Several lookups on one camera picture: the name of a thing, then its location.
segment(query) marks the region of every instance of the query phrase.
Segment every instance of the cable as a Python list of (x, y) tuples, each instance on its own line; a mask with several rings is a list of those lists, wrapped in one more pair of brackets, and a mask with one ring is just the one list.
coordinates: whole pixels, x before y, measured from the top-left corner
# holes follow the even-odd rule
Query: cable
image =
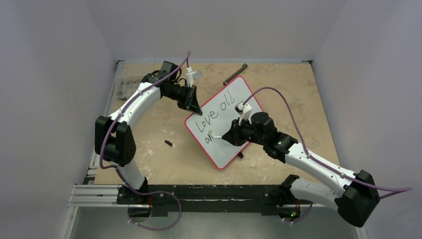
[(178, 81), (178, 79), (182, 76), (182, 68), (179, 68), (179, 75), (176, 77), (175, 81)]
[(188, 84), (188, 82), (186, 81), (186, 79), (185, 78), (180, 78), (180, 80), (177, 82), (177, 83), (179, 83), (179, 82), (181, 82), (182, 80), (184, 80), (185, 81), (185, 86)]
[(332, 168), (331, 166), (329, 166), (329, 165), (327, 165), (327, 164), (325, 164), (325, 163), (323, 163), (323, 162), (319, 161), (319, 160), (318, 160), (318, 159), (316, 159), (315, 157), (313, 157), (313, 156), (312, 156), (312, 155), (308, 152), (308, 148), (306, 147), (305, 140), (304, 140), (304, 138), (303, 138), (303, 136), (302, 136), (301, 132), (299, 131), (299, 128), (298, 128), (298, 125), (296, 124), (295, 118), (293, 117), (292, 109), (290, 108), (289, 104), (287, 103), (286, 98), (283, 96), (283, 94), (281, 94), (281, 92), (280, 92), (279, 90), (277, 90), (277, 89), (275, 89), (275, 88), (273, 88), (273, 87), (262, 87), (262, 88), (258, 89), (257, 91), (255, 91), (254, 93), (252, 93), (252, 95), (250, 95), (250, 96), (249, 96), (249, 97), (245, 100), (245, 102), (243, 103), (243, 105), (245, 105), (245, 104), (246, 104), (246, 103), (247, 103), (247, 102), (248, 102), (248, 101), (249, 101), (249, 100), (250, 100), (250, 99), (251, 99), (251, 98), (252, 98), (252, 97), (253, 97), (256, 93), (258, 93), (258, 92), (260, 92), (260, 91), (262, 91), (262, 90), (264, 90), (264, 89), (270, 89), (270, 90), (273, 90), (273, 91), (277, 92), (277, 93), (281, 96), (281, 98), (283, 98), (283, 101), (284, 101), (284, 103), (285, 103), (285, 104), (286, 104), (286, 106), (287, 106), (287, 110), (289, 111), (290, 117), (292, 118), (293, 125), (295, 126), (296, 132), (298, 133), (299, 138), (301, 139), (301, 142), (302, 142), (302, 145), (303, 145), (303, 148), (304, 148), (304, 152), (305, 152), (305, 153), (306, 153), (306, 155), (307, 155), (310, 159), (312, 159), (315, 163), (317, 163), (317, 164), (321, 165), (322, 167), (324, 167), (324, 168), (326, 168), (326, 169), (328, 169), (328, 170), (330, 170), (330, 171), (332, 171), (332, 172), (334, 172), (334, 173), (336, 173), (336, 174), (340, 175), (341, 177), (344, 177), (344, 178), (346, 178), (346, 179), (348, 179), (348, 180), (350, 180), (350, 181), (352, 181), (352, 182), (355, 182), (355, 183), (361, 184), (361, 185), (366, 186), (366, 187), (369, 187), (369, 188), (378, 189), (378, 190), (381, 190), (381, 191), (388, 191), (388, 192), (392, 192), (392, 193), (388, 193), (388, 194), (386, 194), (386, 195), (381, 196), (381, 197), (380, 197), (381, 199), (384, 199), (384, 198), (387, 198), (387, 197), (393, 196), (393, 195), (398, 194), (398, 193), (407, 192), (407, 191), (410, 191), (410, 190), (412, 189), (411, 187), (404, 187), (404, 188), (388, 188), (388, 187), (381, 187), (381, 186), (376, 186), (376, 185), (373, 185), (373, 184), (365, 183), (365, 182), (362, 182), (362, 181), (357, 180), (357, 179), (355, 179), (355, 178), (352, 178), (352, 177), (350, 177), (350, 176), (348, 176), (348, 175), (346, 175), (346, 174), (344, 174), (344, 173), (342, 173), (342, 172), (340, 172), (340, 171), (336, 170), (335, 168)]
[(111, 125), (110, 125), (110, 127), (108, 128), (108, 131), (107, 131), (107, 133), (106, 133), (106, 135), (105, 135), (105, 137), (104, 137), (104, 140), (103, 140), (103, 144), (101, 145), (101, 150), (100, 150), (100, 168), (101, 169), (108, 169), (108, 168), (114, 168), (115, 170), (116, 170), (116, 172), (117, 172), (117, 174), (118, 174), (118, 176), (120, 177), (120, 179), (123, 181), (123, 183), (126, 185), (126, 187), (128, 187), (130, 190), (132, 190), (135, 194), (137, 194), (137, 195), (141, 195), (141, 196), (147, 196), (147, 195), (153, 195), (153, 194), (157, 194), (157, 193), (163, 193), (163, 194), (168, 194), (168, 195), (171, 195), (175, 200), (176, 200), (176, 202), (177, 202), (177, 204), (179, 205), (179, 215), (177, 216), (177, 218), (176, 218), (176, 220), (172, 223), (172, 224), (170, 224), (170, 225), (168, 225), (168, 226), (166, 226), (166, 227), (163, 227), (163, 228), (151, 228), (151, 227), (148, 227), (148, 226), (144, 226), (144, 225), (141, 225), (141, 224), (138, 224), (137, 222), (135, 222), (135, 221), (133, 221), (132, 220), (132, 218), (130, 218), (129, 217), (129, 221), (130, 222), (132, 222), (134, 225), (136, 225), (136, 226), (139, 226), (139, 227), (142, 227), (142, 228), (145, 228), (145, 229), (148, 229), (148, 230), (153, 230), (153, 231), (163, 231), (163, 230), (166, 230), (166, 229), (169, 229), (169, 228), (171, 228), (172, 226), (174, 226), (178, 221), (179, 221), (179, 219), (180, 219), (180, 217), (182, 216), (182, 205), (180, 204), (180, 201), (179, 201), (179, 199), (175, 196), (175, 195), (173, 195), (173, 194), (171, 194), (171, 193), (169, 193), (169, 192), (165, 192), (165, 191), (155, 191), (155, 192), (150, 192), (150, 193), (140, 193), (140, 192), (138, 192), (135, 188), (133, 188), (126, 180), (125, 180), (125, 178), (123, 177), (123, 175), (121, 174), (121, 172), (119, 171), (119, 169), (118, 169), (118, 167), (117, 166), (114, 166), (114, 165), (110, 165), (110, 166), (106, 166), (106, 167), (104, 167), (104, 165), (103, 165), (103, 158), (104, 158), (104, 150), (105, 150), (105, 146), (106, 146), (106, 143), (107, 143), (107, 140), (108, 140), (108, 137), (110, 136), (110, 134), (111, 134), (111, 131), (112, 131), (112, 129), (114, 128), (114, 126), (116, 125), (116, 123), (118, 122), (118, 120), (122, 117), (122, 115), (124, 115), (124, 113), (126, 112), (126, 110), (127, 110), (127, 108), (139, 97), (139, 96), (141, 96), (143, 93), (145, 93), (146, 91), (148, 91), (148, 90), (150, 90), (151, 88), (153, 88), (153, 87), (155, 87), (155, 86), (157, 86), (157, 85), (159, 85), (159, 84), (161, 84), (162, 82), (164, 82), (165, 80), (167, 80), (170, 76), (172, 76), (174, 73), (176, 73), (183, 65), (184, 65), (184, 63), (185, 62), (187, 62), (188, 61), (188, 59), (189, 59), (189, 56), (190, 56), (190, 54), (191, 54), (191, 51), (188, 51), (188, 53), (187, 53), (187, 55), (186, 55), (186, 57), (185, 57), (185, 59), (183, 60), (183, 62), (176, 68), (176, 69), (174, 69), (172, 72), (170, 72), (167, 76), (165, 76), (165, 77), (163, 77), (162, 79), (160, 79), (159, 81), (157, 81), (157, 82), (155, 82), (154, 84), (152, 84), (152, 85), (150, 85), (150, 86), (148, 86), (148, 87), (146, 87), (145, 89), (143, 89), (141, 92), (138, 92), (138, 93), (136, 93), (135, 95), (133, 95), (130, 99), (129, 99), (129, 101), (126, 103), (126, 105), (123, 107), (123, 109), (118, 113), (118, 115), (117, 115), (117, 117), (113, 120), (113, 122), (111, 123)]

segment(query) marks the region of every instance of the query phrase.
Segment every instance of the white panel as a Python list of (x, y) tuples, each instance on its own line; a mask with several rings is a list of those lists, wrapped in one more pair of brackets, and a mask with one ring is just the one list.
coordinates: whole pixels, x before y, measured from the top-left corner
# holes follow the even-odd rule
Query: white panel
[(311, 60), (345, 0), (87, 0), (118, 59)]
[(341, 164), (414, 188), (380, 202), (369, 238), (422, 234), (421, 12), (420, 0), (349, 0), (313, 63)]
[[(226, 167), (248, 143), (237, 147), (213, 136), (228, 132), (231, 122), (240, 116), (234, 107), (251, 94), (249, 86), (239, 76), (201, 106), (202, 116), (192, 114), (185, 121), (188, 130), (219, 169)], [(255, 97), (248, 104), (252, 107), (251, 115), (262, 111)]]
[(115, 62), (82, 0), (0, 1), (0, 232), (56, 239)]

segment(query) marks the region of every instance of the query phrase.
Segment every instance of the black metal bar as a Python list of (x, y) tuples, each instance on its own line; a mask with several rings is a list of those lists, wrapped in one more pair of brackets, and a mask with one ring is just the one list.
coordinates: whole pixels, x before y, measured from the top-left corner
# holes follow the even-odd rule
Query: black metal bar
[(228, 83), (230, 83), (231, 80), (233, 80), (236, 76), (238, 76), (240, 73), (242, 73), (242, 71), (244, 71), (247, 67), (248, 67), (248, 64), (243, 64), (242, 67), (239, 70), (234, 72), (233, 75), (231, 75), (229, 78), (227, 78), (223, 82), (223, 85), (227, 85)]

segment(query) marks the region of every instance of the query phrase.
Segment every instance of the handwriting on whiteboard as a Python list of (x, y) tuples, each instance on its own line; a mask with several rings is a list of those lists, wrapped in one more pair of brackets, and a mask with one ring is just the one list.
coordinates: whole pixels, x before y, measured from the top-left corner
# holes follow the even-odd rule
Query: handwriting on whiteboard
[(234, 103), (234, 98), (231, 96), (230, 91), (226, 90), (223, 92), (223, 95), (224, 99), (221, 102), (219, 109), (213, 109), (212, 111), (209, 111), (204, 117), (195, 122), (201, 134), (204, 135), (206, 143), (212, 142), (212, 130), (208, 128), (211, 127), (213, 120), (218, 117), (218, 112), (221, 113), (227, 110), (228, 106)]

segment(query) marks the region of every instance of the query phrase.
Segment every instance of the whiteboard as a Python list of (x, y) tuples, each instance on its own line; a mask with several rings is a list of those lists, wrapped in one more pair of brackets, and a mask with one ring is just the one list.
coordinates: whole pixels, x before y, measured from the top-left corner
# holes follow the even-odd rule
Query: whiteboard
[[(225, 168), (249, 143), (236, 147), (212, 136), (223, 136), (230, 129), (231, 122), (240, 116), (234, 107), (251, 94), (245, 79), (239, 76), (201, 106), (202, 116), (192, 114), (185, 120), (186, 128), (219, 169)], [(248, 103), (252, 106), (251, 115), (262, 112), (255, 97)]]

